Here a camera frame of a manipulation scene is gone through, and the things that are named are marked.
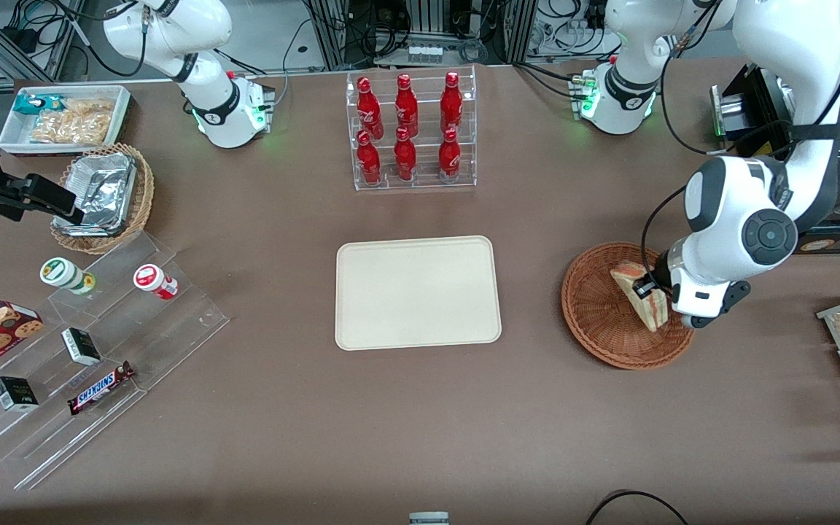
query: acrylic bottle rack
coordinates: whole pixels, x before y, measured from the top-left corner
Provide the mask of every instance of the acrylic bottle rack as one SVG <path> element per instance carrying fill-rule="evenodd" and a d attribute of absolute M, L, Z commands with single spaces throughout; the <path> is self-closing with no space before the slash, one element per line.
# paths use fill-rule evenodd
<path fill-rule="evenodd" d="M 131 277 L 144 263 L 177 280 L 173 299 L 134 288 Z M 27 379 L 39 403 L 26 414 L 0 405 L 0 461 L 15 489 L 43 481 L 229 322 L 190 283 L 174 253 L 147 233 L 116 246 L 87 271 L 96 276 L 96 288 L 87 295 L 54 292 L 36 308 L 44 329 L 0 359 L 0 376 Z M 70 326 L 93 337 L 102 356 L 96 366 L 71 361 L 61 339 Z M 67 400 L 125 361 L 136 375 L 71 416 Z"/>
<path fill-rule="evenodd" d="M 456 71 L 459 74 L 459 90 L 462 93 L 462 124 L 457 130 L 457 142 L 461 149 L 459 174 L 456 182 L 444 184 L 440 181 L 440 144 L 443 143 L 443 130 L 440 129 L 440 97 L 446 86 L 446 73 Z M 352 173 L 356 190 L 410 190 L 417 188 L 454 188 L 475 186 L 477 176 L 477 109 L 476 79 L 473 67 L 453 67 L 452 69 L 411 69 L 411 87 L 417 97 L 420 129 L 413 137 L 417 151 L 416 177 L 412 182 L 404 182 L 397 176 L 397 164 L 394 163 L 394 130 L 397 130 L 397 113 L 394 99 L 397 98 L 397 74 L 400 71 L 370 70 L 357 74 L 350 73 L 346 78 L 346 113 L 349 124 L 349 149 L 352 150 Z M 365 183 L 359 169 L 356 149 L 356 133 L 361 129 L 359 120 L 359 90 L 356 80 L 367 77 L 371 80 L 371 90 L 381 104 L 381 122 L 384 124 L 384 136 L 374 141 L 374 146 L 381 156 L 381 183 L 369 186 Z"/>

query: table surface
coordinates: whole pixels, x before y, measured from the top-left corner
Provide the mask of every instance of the table surface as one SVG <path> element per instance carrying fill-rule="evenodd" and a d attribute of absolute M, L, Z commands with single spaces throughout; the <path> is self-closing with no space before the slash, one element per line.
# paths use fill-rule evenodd
<path fill-rule="evenodd" d="M 706 138 L 707 88 L 740 64 L 671 64 L 683 136 Z M 510 67 L 477 73 L 479 185 L 406 195 L 354 191 L 344 74 L 293 77 L 273 133 L 237 150 L 197 133 L 176 85 L 130 84 L 125 139 L 157 180 L 147 229 L 233 321 L 38 488 L 0 473 L 0 523 L 391 524 L 439 509 L 456 525 L 569 524 L 614 489 L 656 493 L 691 523 L 840 523 L 840 361 L 814 318 L 840 303 L 840 256 L 753 279 L 673 365 L 604 365 L 564 324 L 563 273 L 590 246 L 637 241 L 702 158 L 659 106 L 606 136 Z M 0 218 L 0 299 L 37 305 L 53 291 L 36 278 L 44 259 L 92 260 L 60 249 L 48 220 Z M 674 203 L 650 245 L 687 232 Z M 496 343 L 337 348 L 339 246 L 468 235 L 494 244 Z M 610 523 L 672 522 L 619 505 Z"/>

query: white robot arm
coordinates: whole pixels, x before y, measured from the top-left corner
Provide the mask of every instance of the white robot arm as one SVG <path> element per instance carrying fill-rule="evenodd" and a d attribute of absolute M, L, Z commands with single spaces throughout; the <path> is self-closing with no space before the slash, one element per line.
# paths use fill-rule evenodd
<path fill-rule="evenodd" d="M 794 129 L 838 122 L 840 2 L 738 0 L 734 38 L 793 89 Z M 727 312 L 750 291 L 743 279 L 783 263 L 800 230 L 831 212 L 835 148 L 835 139 L 802 140 L 786 163 L 722 156 L 693 174 L 684 196 L 693 232 L 660 256 L 653 274 L 671 284 L 673 309 L 687 324 L 704 326 Z"/>
<path fill-rule="evenodd" d="M 631 133 L 653 107 L 653 91 L 672 46 L 667 36 L 725 26 L 737 0 L 609 0 L 604 27 L 621 39 L 617 62 L 583 72 L 580 117 L 605 133 Z M 714 3 L 720 2 L 711 12 Z"/>
<path fill-rule="evenodd" d="M 193 105 L 200 131 L 219 147 L 239 147 L 266 131 L 263 88 L 231 79 L 209 50 L 229 41 L 233 21 L 219 0 L 138 0 L 107 11 L 106 37 L 119 54 L 167 74 Z M 112 15 L 120 10 L 120 16 Z M 273 100 L 273 93 L 268 93 Z"/>

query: round wicker basket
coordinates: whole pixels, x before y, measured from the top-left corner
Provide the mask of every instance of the round wicker basket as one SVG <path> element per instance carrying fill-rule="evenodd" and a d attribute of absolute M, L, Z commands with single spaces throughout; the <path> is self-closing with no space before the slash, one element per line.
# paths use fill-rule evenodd
<path fill-rule="evenodd" d="M 100 147 L 100 149 L 94 149 L 92 152 L 84 153 L 84 155 L 108 155 L 110 153 L 125 153 L 138 163 L 136 186 L 131 190 L 131 204 L 125 230 L 114 237 L 71 237 L 63 235 L 51 226 L 50 235 L 53 235 L 63 248 L 73 249 L 75 252 L 89 253 L 90 255 L 102 255 L 112 249 L 113 246 L 123 242 L 127 237 L 140 232 L 144 228 L 144 223 L 147 222 L 147 217 L 151 213 L 151 199 L 154 198 L 154 175 L 151 173 L 151 166 L 144 162 L 144 157 L 137 149 L 126 144 Z M 61 176 L 61 185 L 66 183 L 69 174 L 70 166 L 67 166 L 67 169 L 63 170 L 63 176 Z"/>
<path fill-rule="evenodd" d="M 648 260 L 656 257 L 647 250 Z M 563 279 L 566 323 L 581 345 L 609 365 L 628 370 L 668 365 L 689 348 L 693 331 L 672 310 L 665 325 L 647 330 L 609 273 L 626 260 L 640 263 L 640 246 L 602 244 L 573 260 Z"/>

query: red coca-cola bottle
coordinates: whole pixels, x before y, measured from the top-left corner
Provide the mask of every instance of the red coca-cola bottle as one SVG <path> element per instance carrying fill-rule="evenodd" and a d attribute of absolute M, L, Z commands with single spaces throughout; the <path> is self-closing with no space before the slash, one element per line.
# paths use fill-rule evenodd
<path fill-rule="evenodd" d="M 378 150 L 371 144 L 371 137 L 365 130 L 359 130 L 356 140 L 359 141 L 356 157 L 359 158 L 359 169 L 365 184 L 377 186 L 381 183 L 381 159 Z"/>
<path fill-rule="evenodd" d="M 409 74 L 397 75 L 397 98 L 394 100 L 397 109 L 397 125 L 407 128 L 411 137 L 420 133 L 420 116 L 417 111 L 417 96 L 411 89 Z"/>
<path fill-rule="evenodd" d="M 443 143 L 440 144 L 440 180 L 443 183 L 452 184 L 458 179 L 460 154 L 456 129 L 449 128 L 443 133 Z"/>
<path fill-rule="evenodd" d="M 440 99 L 440 129 L 443 133 L 449 128 L 459 129 L 462 124 L 462 93 L 459 92 L 459 74 L 456 71 L 446 73 L 446 89 Z"/>
<path fill-rule="evenodd" d="M 397 176 L 404 182 L 411 182 L 416 176 L 417 149 L 411 142 L 411 134 L 407 126 L 400 126 L 397 129 L 394 159 L 397 160 Z"/>
<path fill-rule="evenodd" d="M 362 128 L 371 133 L 371 138 L 381 140 L 384 136 L 384 124 L 381 123 L 381 105 L 378 97 L 371 93 L 371 81 L 360 77 L 356 82 L 359 86 L 359 120 Z"/>

